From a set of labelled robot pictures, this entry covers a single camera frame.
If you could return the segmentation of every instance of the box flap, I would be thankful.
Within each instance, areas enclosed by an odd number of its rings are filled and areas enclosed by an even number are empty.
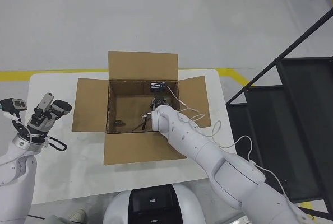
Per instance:
[[[159,132],[106,134],[104,165],[186,158]]]
[[[196,109],[201,113],[205,114],[205,117],[197,120],[196,124],[199,125],[199,127],[201,128],[211,126],[205,77],[199,76],[195,78],[188,78],[186,80],[179,80],[178,84],[180,99],[190,108]],[[189,118],[198,114],[191,110],[183,111],[182,113]]]
[[[108,52],[111,80],[178,80],[178,55]]]
[[[79,78],[73,116],[73,132],[105,132],[108,80]]]

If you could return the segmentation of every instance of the yellow floor line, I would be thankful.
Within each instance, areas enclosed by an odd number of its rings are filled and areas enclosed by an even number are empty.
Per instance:
[[[313,209],[311,202],[301,202],[301,203],[300,203],[300,207],[302,207],[302,208],[308,208],[308,209]],[[315,216],[314,216],[314,217],[312,217],[312,216],[310,216],[310,215],[308,215],[308,216],[309,216],[310,218],[313,218],[313,221],[314,221],[315,223],[318,223],[318,222],[317,222],[317,219],[316,219]]]
[[[243,77],[240,73],[238,73],[235,69],[232,68],[216,68],[219,76],[230,77],[233,80],[237,81],[240,85],[246,86],[249,83],[245,77]]]
[[[0,71],[0,82],[29,81],[37,73],[76,73],[76,72],[107,72],[108,69],[80,69],[80,70],[41,70],[41,71]]]
[[[216,68],[219,76],[230,77],[240,85],[245,86],[249,80],[232,68]],[[79,69],[79,70],[40,70],[40,71],[0,71],[0,82],[29,81],[37,73],[77,73],[77,72],[107,72],[108,69]]]

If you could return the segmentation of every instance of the white table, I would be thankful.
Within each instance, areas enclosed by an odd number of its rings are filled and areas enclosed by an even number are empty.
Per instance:
[[[234,141],[217,71],[179,71],[180,80],[204,75],[211,124],[217,120],[222,122],[215,139],[223,146],[231,145]],[[108,79],[108,72],[33,75],[25,121],[30,119],[33,108],[47,92],[74,108],[78,78]],[[66,151],[48,147],[36,156],[33,204],[207,178],[203,169],[190,159],[104,166],[104,133],[72,132],[72,121],[73,110],[58,120],[49,132],[68,145]],[[203,130],[211,133],[210,127]],[[228,152],[235,153],[235,148]]]

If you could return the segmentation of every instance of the black panel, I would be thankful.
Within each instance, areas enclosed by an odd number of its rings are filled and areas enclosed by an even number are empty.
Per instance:
[[[320,173],[325,203],[333,211],[333,60],[283,59],[277,70]]]
[[[319,199],[321,193],[283,87],[250,87],[245,96],[264,168],[275,173],[292,202]],[[282,192],[268,172],[266,180]]]
[[[250,154],[250,159],[259,166],[263,167],[261,155],[258,149],[257,140],[253,126],[251,124],[249,111],[246,104],[229,104],[227,106],[230,126],[233,131],[233,138],[236,142],[241,136],[249,136],[252,140],[253,150]],[[250,151],[250,141],[247,138],[241,139],[235,145],[236,153],[242,158],[247,159]]]
[[[128,223],[182,224],[182,213],[173,186],[168,184],[132,190]]]

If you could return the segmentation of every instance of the cardboard box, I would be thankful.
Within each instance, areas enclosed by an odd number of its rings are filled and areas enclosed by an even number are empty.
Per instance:
[[[109,52],[108,60],[109,80],[78,79],[72,131],[105,133],[105,165],[185,158],[164,136],[152,131],[151,122],[144,130],[132,133],[131,130],[151,111],[152,81],[165,81],[184,103],[205,113],[196,123],[209,127],[204,76],[178,80],[177,54]],[[163,96],[173,108],[184,108],[169,90]],[[184,114],[196,115],[193,111]],[[126,125],[116,127],[115,120],[122,120]]]

